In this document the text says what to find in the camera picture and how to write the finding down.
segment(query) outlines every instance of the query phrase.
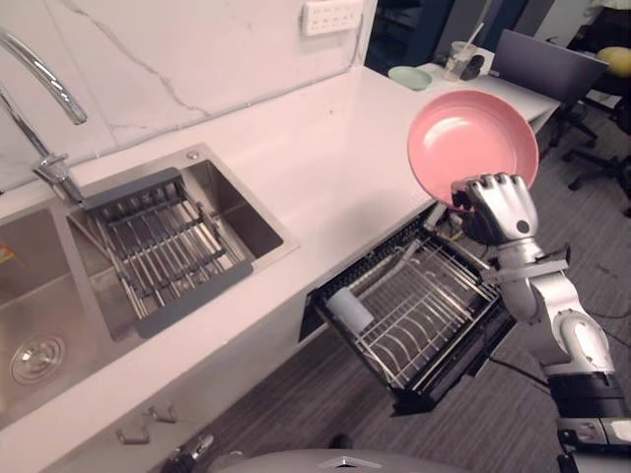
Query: sink drain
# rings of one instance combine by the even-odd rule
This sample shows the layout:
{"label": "sink drain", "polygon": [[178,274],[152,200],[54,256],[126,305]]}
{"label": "sink drain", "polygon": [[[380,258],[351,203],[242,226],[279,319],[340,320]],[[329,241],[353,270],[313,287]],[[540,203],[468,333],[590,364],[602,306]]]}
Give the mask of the sink drain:
{"label": "sink drain", "polygon": [[32,338],[23,343],[11,361],[11,376],[19,384],[34,384],[50,376],[61,366],[65,345],[52,335]]}

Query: cabinet handle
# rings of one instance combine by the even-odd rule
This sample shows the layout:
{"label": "cabinet handle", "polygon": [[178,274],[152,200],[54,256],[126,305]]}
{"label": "cabinet handle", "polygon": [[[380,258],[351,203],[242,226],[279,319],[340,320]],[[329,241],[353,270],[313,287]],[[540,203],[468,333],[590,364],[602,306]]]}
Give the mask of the cabinet handle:
{"label": "cabinet handle", "polygon": [[123,445],[146,445],[151,441],[149,437],[149,429],[147,426],[142,426],[140,428],[142,433],[142,437],[126,437],[122,432],[122,429],[118,429],[116,431],[116,436],[118,437],[118,441],[120,441]]}
{"label": "cabinet handle", "polygon": [[149,415],[154,418],[156,422],[163,422],[165,424],[175,424],[177,422],[177,415],[173,406],[169,406],[167,409],[167,415],[163,416],[159,414],[154,406],[149,408]]}

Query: kitchen faucet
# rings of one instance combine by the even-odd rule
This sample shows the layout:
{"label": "kitchen faucet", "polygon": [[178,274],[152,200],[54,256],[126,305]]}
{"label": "kitchen faucet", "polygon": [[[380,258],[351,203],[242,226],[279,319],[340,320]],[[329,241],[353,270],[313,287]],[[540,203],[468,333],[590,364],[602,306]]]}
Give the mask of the kitchen faucet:
{"label": "kitchen faucet", "polygon": [[[50,68],[28,46],[2,27],[0,27],[0,45],[18,59],[46,87],[75,125],[86,122],[88,115]],[[39,153],[40,159],[33,169],[34,173],[48,183],[62,200],[70,203],[81,202],[83,200],[81,190],[72,180],[70,169],[64,163],[67,155],[55,155],[48,151],[39,136],[20,115],[1,82],[0,106],[6,110]]]}

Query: dish rack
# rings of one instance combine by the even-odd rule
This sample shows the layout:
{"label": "dish rack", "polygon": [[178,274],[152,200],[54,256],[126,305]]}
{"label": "dish rack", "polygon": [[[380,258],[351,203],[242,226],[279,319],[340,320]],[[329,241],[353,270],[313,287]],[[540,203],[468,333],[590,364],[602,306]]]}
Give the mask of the dish rack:
{"label": "dish rack", "polygon": [[319,288],[312,304],[394,395],[399,415],[432,410],[514,325],[475,263],[425,231],[421,217]]}
{"label": "dish rack", "polygon": [[84,208],[143,338],[252,271],[247,256],[223,237],[220,223],[190,197],[177,169],[92,197]]}

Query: pink plate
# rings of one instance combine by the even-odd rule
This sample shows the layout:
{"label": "pink plate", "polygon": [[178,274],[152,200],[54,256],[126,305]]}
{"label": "pink plate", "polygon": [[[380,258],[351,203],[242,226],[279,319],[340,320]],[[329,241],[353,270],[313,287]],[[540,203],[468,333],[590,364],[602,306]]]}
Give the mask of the pink plate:
{"label": "pink plate", "polygon": [[407,140],[412,172],[435,199],[453,206],[452,183],[496,172],[534,182],[539,151],[528,123],[507,102],[455,91],[429,102]]}

